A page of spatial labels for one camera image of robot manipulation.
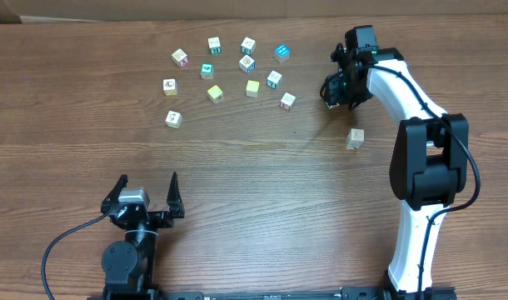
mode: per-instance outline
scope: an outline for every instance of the wooden table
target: wooden table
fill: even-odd
[[[394,252],[399,200],[388,168],[396,128],[376,99],[354,113],[318,96],[344,33],[373,24],[416,81],[471,125],[482,190],[446,217],[434,284],[459,299],[508,299],[508,15],[104,22],[0,26],[0,299],[45,299],[40,264],[61,232],[99,215],[119,175],[166,207],[179,174],[186,218],[162,230],[156,280],[166,291],[255,292],[380,283]],[[207,38],[223,54],[208,53]],[[257,41],[256,71],[238,67]],[[285,43],[291,58],[272,56]],[[179,69],[171,53],[191,59]],[[216,65],[201,80],[200,65]],[[272,90],[271,70],[283,74]],[[175,78],[177,97],[162,79]],[[245,96],[247,79],[260,96]],[[224,101],[206,90],[218,84]],[[296,95],[292,112],[278,107]],[[182,126],[165,126],[169,110]],[[365,129],[358,151],[350,128]],[[472,176],[456,199],[463,203]],[[102,291],[104,248],[123,231],[103,221],[62,240],[47,275],[56,299]]]

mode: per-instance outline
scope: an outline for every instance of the gripped cube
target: gripped cube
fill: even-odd
[[[166,96],[177,95],[177,81],[175,79],[163,79],[163,92]]]
[[[165,124],[168,127],[179,128],[182,122],[182,115],[179,112],[169,111],[165,118]]]
[[[188,63],[188,61],[187,61],[187,54],[185,52],[183,52],[181,49],[176,50],[172,54],[172,60],[180,68],[183,68]]]
[[[256,61],[254,61],[254,59],[252,59],[252,57],[249,57],[248,55],[245,55],[239,61],[239,68],[247,74],[254,71],[255,67],[256,67]]]
[[[201,65],[201,78],[213,79],[213,63],[203,62]]]
[[[254,49],[256,49],[256,41],[249,37],[245,37],[241,43],[241,52],[246,55],[252,55],[254,53]]]
[[[219,37],[210,37],[207,39],[207,44],[210,46],[211,54],[220,54],[221,53],[221,41]]]
[[[222,101],[222,98],[224,97],[224,95],[222,94],[222,90],[217,85],[214,85],[212,88],[207,90],[207,96],[215,104]]]
[[[274,57],[279,63],[285,62],[287,59],[289,59],[289,48],[282,44],[274,50]]]
[[[353,128],[346,136],[346,148],[357,150],[363,143],[364,139],[365,132],[363,131],[363,129]]]
[[[271,88],[278,88],[281,82],[281,74],[277,71],[272,71],[267,78],[267,85]]]
[[[293,103],[295,102],[295,99],[296,99],[295,96],[293,96],[290,93],[286,92],[284,94],[284,97],[282,97],[281,100],[280,100],[280,107],[290,112],[291,111],[291,106],[293,106]]]
[[[257,90],[260,88],[260,82],[249,80],[247,83],[247,96],[257,98]]]

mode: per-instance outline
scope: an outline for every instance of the beige wall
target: beige wall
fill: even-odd
[[[16,15],[121,21],[478,13],[508,13],[508,0],[0,0],[0,21],[8,22]]]

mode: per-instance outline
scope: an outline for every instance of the wooden surface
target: wooden surface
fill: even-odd
[[[481,196],[446,216],[434,284],[459,299],[508,299],[508,15],[0,26],[0,299],[46,299],[45,247],[97,217],[120,174],[164,208],[173,171],[187,212],[159,237],[165,290],[377,285],[396,244],[396,129],[374,98],[349,113],[318,96],[336,43],[368,23],[471,125]],[[214,36],[220,56],[208,54]],[[257,42],[250,75],[238,67],[245,36]],[[283,64],[279,43],[291,49]],[[191,59],[182,70],[178,48]],[[200,79],[202,62],[215,63],[215,79]],[[277,90],[264,84],[271,70],[283,74]],[[178,81],[177,97],[163,96],[164,78]],[[259,98],[244,95],[248,79],[262,83]],[[206,95],[214,84],[217,105]],[[292,112],[278,107],[284,92],[296,96]],[[165,126],[169,110],[182,114],[179,129]],[[353,127],[365,129],[358,151],[345,149]],[[468,178],[457,204],[472,193]],[[62,240],[47,265],[56,299],[98,295],[102,251],[119,239],[103,221]]]

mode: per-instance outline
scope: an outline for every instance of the cable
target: cable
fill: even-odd
[[[461,150],[467,157],[467,160],[469,161],[469,164],[471,165],[472,172],[474,173],[475,188],[474,188],[474,193],[472,194],[471,199],[469,199],[469,201],[467,201],[466,203],[461,204],[459,206],[442,209],[439,212],[434,213],[430,217],[430,220],[428,220],[428,225],[426,226],[426,233],[425,233],[425,237],[424,237],[424,242],[422,243],[421,261],[419,262],[419,280],[418,280],[417,294],[416,294],[416,300],[421,300],[422,273],[424,272],[424,260],[426,257],[426,248],[428,246],[428,240],[430,239],[431,226],[434,225],[434,221],[441,214],[448,213],[448,212],[453,213],[453,212],[459,211],[461,209],[468,208],[470,205],[472,205],[476,201],[476,199],[478,198],[478,195],[480,195],[480,187],[481,187],[480,172],[478,171],[476,162],[474,161],[474,158],[472,157],[469,149],[467,149],[467,147],[463,144],[463,142],[452,132],[451,127],[445,121],[443,121],[443,119],[441,119],[439,116],[437,116],[434,112],[432,112],[430,110],[428,105],[422,100],[421,95],[416,90],[415,86],[413,86],[413,83],[411,83],[411,81],[407,77],[402,75],[401,72],[397,72],[393,69],[389,69],[388,67],[381,67],[381,66],[356,66],[355,69],[347,69],[346,71],[351,72],[351,71],[355,71],[355,70],[367,70],[367,69],[381,70],[383,72],[391,73],[391,74],[394,74],[397,77],[399,77],[408,86],[408,88],[411,90],[411,92],[415,95],[415,98],[417,99],[417,102],[422,106],[422,109],[425,112],[427,112],[432,118],[434,118],[445,129],[445,131],[454,139],[456,144],[461,148]],[[322,88],[326,88],[326,85],[328,84],[328,82],[333,80],[333,78],[335,78],[336,76],[339,76],[341,73],[343,73],[343,71],[340,71],[340,72],[336,73],[334,76],[331,76],[330,80],[327,79],[325,81],[325,83],[322,85],[321,91],[322,91]],[[357,102],[353,108],[356,108],[357,105],[359,105],[359,102]]]
[[[71,233],[74,233],[82,228],[86,228],[87,226],[89,225],[93,225],[94,223],[97,223],[99,222],[100,220],[104,219],[105,217],[107,217],[107,215],[109,214],[109,212],[106,212],[104,213],[103,215],[101,215],[100,217],[92,220],[92,221],[89,221],[87,223],[84,223],[80,226],[77,226],[73,229],[69,229],[67,230],[66,232],[60,234],[58,237],[56,237],[51,243],[50,245],[48,245],[47,247],[47,250],[45,251],[45,255],[43,255],[43,260],[41,262],[41,280],[43,281],[43,287],[45,288],[45,293],[47,293],[47,296],[50,300],[54,300],[54,296],[52,295],[51,293],[51,290],[50,288],[48,288],[48,283],[47,283],[47,274],[45,273],[45,269],[47,267],[47,258],[48,258],[48,254],[51,252],[52,250],[52,247],[54,247],[54,245],[56,243],[58,243],[62,238],[68,236],[69,234]]]

